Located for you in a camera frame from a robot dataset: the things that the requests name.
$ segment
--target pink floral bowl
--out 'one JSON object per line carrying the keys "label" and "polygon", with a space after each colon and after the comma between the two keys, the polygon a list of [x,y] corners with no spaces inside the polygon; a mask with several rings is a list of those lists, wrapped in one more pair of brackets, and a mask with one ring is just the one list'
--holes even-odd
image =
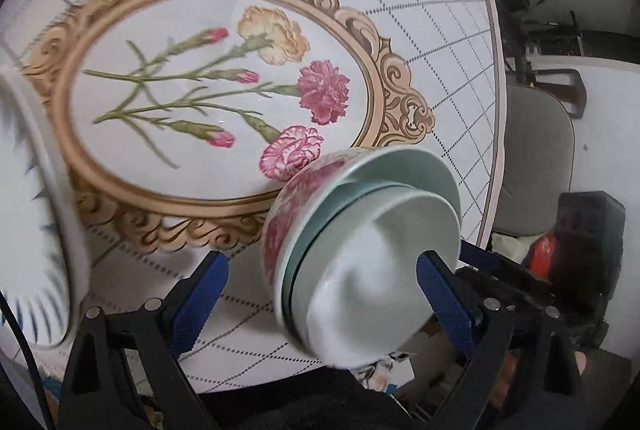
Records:
{"label": "pink floral bowl", "polygon": [[273,296],[276,320],[289,343],[303,352],[308,350],[284,315],[283,300],[288,297],[283,295],[285,272],[294,248],[301,250],[296,242],[318,207],[347,181],[386,181],[437,193],[462,220],[458,186],[449,167],[437,155],[415,145],[352,147],[321,156],[295,174],[273,203],[260,243],[264,284]]}

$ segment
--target screw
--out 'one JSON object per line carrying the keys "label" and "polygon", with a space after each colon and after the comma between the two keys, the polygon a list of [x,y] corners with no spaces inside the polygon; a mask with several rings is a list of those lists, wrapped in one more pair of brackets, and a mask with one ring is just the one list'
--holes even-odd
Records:
{"label": "screw", "polygon": [[149,298],[146,302],[145,302],[145,309],[147,311],[157,311],[160,308],[160,305],[162,305],[162,300],[159,298]]}
{"label": "screw", "polygon": [[97,318],[101,312],[102,312],[102,309],[100,309],[100,307],[98,307],[97,305],[94,305],[93,307],[89,307],[85,311],[84,316],[86,316],[90,320],[93,320],[94,318]]}
{"label": "screw", "polygon": [[560,317],[560,311],[558,311],[558,309],[553,307],[553,305],[548,305],[547,308],[545,309],[545,313],[551,316],[552,318]]}
{"label": "screw", "polygon": [[498,302],[495,298],[485,298],[483,304],[484,307],[486,307],[490,311],[497,311],[498,309],[500,309],[500,302]]}

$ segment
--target blue gripper pad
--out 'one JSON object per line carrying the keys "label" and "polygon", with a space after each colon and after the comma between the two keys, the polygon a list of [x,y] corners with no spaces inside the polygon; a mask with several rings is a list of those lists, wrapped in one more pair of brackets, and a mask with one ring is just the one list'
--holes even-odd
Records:
{"label": "blue gripper pad", "polygon": [[461,350],[468,359],[471,358],[475,347],[473,318],[467,313],[449,287],[447,280],[426,253],[418,257],[415,270],[420,289],[431,304],[433,312],[438,317],[438,321],[451,343],[458,350]]}
{"label": "blue gripper pad", "polygon": [[169,351],[174,358],[193,349],[228,278],[229,260],[218,253],[172,320]]}

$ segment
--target white bowl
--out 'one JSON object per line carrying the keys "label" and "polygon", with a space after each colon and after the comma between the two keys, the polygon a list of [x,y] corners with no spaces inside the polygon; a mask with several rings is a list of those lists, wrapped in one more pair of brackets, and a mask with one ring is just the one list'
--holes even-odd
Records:
{"label": "white bowl", "polygon": [[309,247],[294,283],[294,323],[308,351],[354,368],[404,344],[433,312],[415,270],[428,250],[455,269],[460,223],[439,195],[388,187],[339,213]]}
{"label": "white bowl", "polygon": [[298,275],[302,259],[305,257],[306,250],[308,250],[313,240],[324,229],[329,221],[338,215],[338,213],[340,213],[345,207],[372,191],[380,190],[389,186],[406,187],[406,185],[389,181],[347,181],[342,183],[340,186],[335,188],[327,198],[325,198],[318,209],[316,209],[309,222],[306,223],[304,229],[298,236],[298,241],[296,242],[295,247],[291,252],[282,285],[282,310],[284,312],[285,323],[290,324],[291,333],[296,332],[295,327],[293,326],[291,313],[291,293],[293,291],[293,284],[296,280],[296,276]]}

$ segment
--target black cable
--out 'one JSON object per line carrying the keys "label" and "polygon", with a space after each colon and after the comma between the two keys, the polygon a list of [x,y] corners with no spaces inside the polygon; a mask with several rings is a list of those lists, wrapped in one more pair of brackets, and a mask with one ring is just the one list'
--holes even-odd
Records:
{"label": "black cable", "polygon": [[47,403],[47,396],[44,393],[44,387],[42,386],[42,380],[40,379],[40,373],[38,372],[38,366],[36,365],[36,361],[33,359],[33,354],[31,353],[31,349],[29,344],[27,343],[27,339],[22,334],[22,330],[18,325],[18,322],[15,320],[14,314],[12,313],[9,304],[6,302],[4,295],[0,292],[0,311],[4,315],[7,323],[9,323],[9,327],[14,332],[15,339],[18,340],[18,345],[20,345],[20,350],[24,355],[24,359],[27,362],[27,367],[29,369],[29,376],[31,376],[31,381],[33,382],[33,388],[36,392],[36,397],[38,398],[38,404],[40,405],[40,410],[42,410],[42,416],[44,418],[44,422],[47,425],[47,430],[56,430],[56,424],[53,422],[53,416],[51,415],[51,410],[49,410],[49,403]]}

